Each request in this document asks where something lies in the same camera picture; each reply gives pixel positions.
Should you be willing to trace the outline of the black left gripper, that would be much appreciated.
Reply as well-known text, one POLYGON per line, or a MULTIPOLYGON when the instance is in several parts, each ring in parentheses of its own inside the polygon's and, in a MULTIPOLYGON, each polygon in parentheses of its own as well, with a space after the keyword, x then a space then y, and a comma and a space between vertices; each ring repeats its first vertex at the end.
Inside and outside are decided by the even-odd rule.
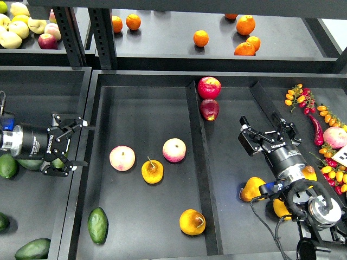
POLYGON ((54 127, 35 127, 32 125, 17 125, 16 134, 18 147, 16 158, 24 160, 43 160, 40 171, 46 176, 67 177, 71 171, 78 167, 86 167, 86 161, 68 160, 70 136, 66 133, 75 133, 87 129, 94 131, 85 119, 78 114, 52 114, 54 127), (65 165, 58 169, 52 166, 52 161, 59 158, 65 165))

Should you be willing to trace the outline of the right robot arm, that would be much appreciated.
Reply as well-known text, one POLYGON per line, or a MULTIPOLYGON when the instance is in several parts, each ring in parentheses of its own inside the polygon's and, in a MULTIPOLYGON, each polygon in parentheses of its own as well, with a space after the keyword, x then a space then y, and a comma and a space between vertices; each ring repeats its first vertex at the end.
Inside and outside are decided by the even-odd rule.
POLYGON ((295 124, 276 112, 269 120, 274 130, 259 132, 251 128, 245 116, 240 118, 239 142, 250 156, 262 153, 275 176, 274 182, 257 188, 259 195, 250 202, 277 198, 284 202, 288 213, 279 222, 290 217, 298 224, 297 259, 346 259, 346 209, 320 182, 304 177, 308 163, 298 150, 301 138, 295 124))

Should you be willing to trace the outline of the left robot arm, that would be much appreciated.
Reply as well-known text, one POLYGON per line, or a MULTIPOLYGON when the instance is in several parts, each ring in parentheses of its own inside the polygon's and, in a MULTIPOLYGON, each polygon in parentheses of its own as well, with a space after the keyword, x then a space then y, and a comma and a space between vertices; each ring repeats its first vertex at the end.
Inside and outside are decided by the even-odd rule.
POLYGON ((88 127, 77 115, 52 114, 49 127, 15 124, 13 113, 5 111, 6 93, 1 91, 1 151, 7 152, 23 167, 47 176, 66 177, 85 161, 67 158, 72 135, 88 127))

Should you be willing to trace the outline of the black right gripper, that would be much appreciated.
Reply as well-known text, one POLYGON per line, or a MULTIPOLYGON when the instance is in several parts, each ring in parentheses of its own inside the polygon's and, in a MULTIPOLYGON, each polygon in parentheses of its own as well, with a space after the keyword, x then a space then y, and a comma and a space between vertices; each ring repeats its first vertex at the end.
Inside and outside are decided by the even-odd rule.
POLYGON ((303 178, 302 170, 307 165, 298 146, 301 136, 294 123, 287 122, 279 112, 271 113, 271 123, 275 130, 266 132, 271 142, 264 142, 266 137, 249 125, 245 116, 240 117, 241 124, 238 140, 249 156, 265 152, 266 161, 276 178, 303 178))

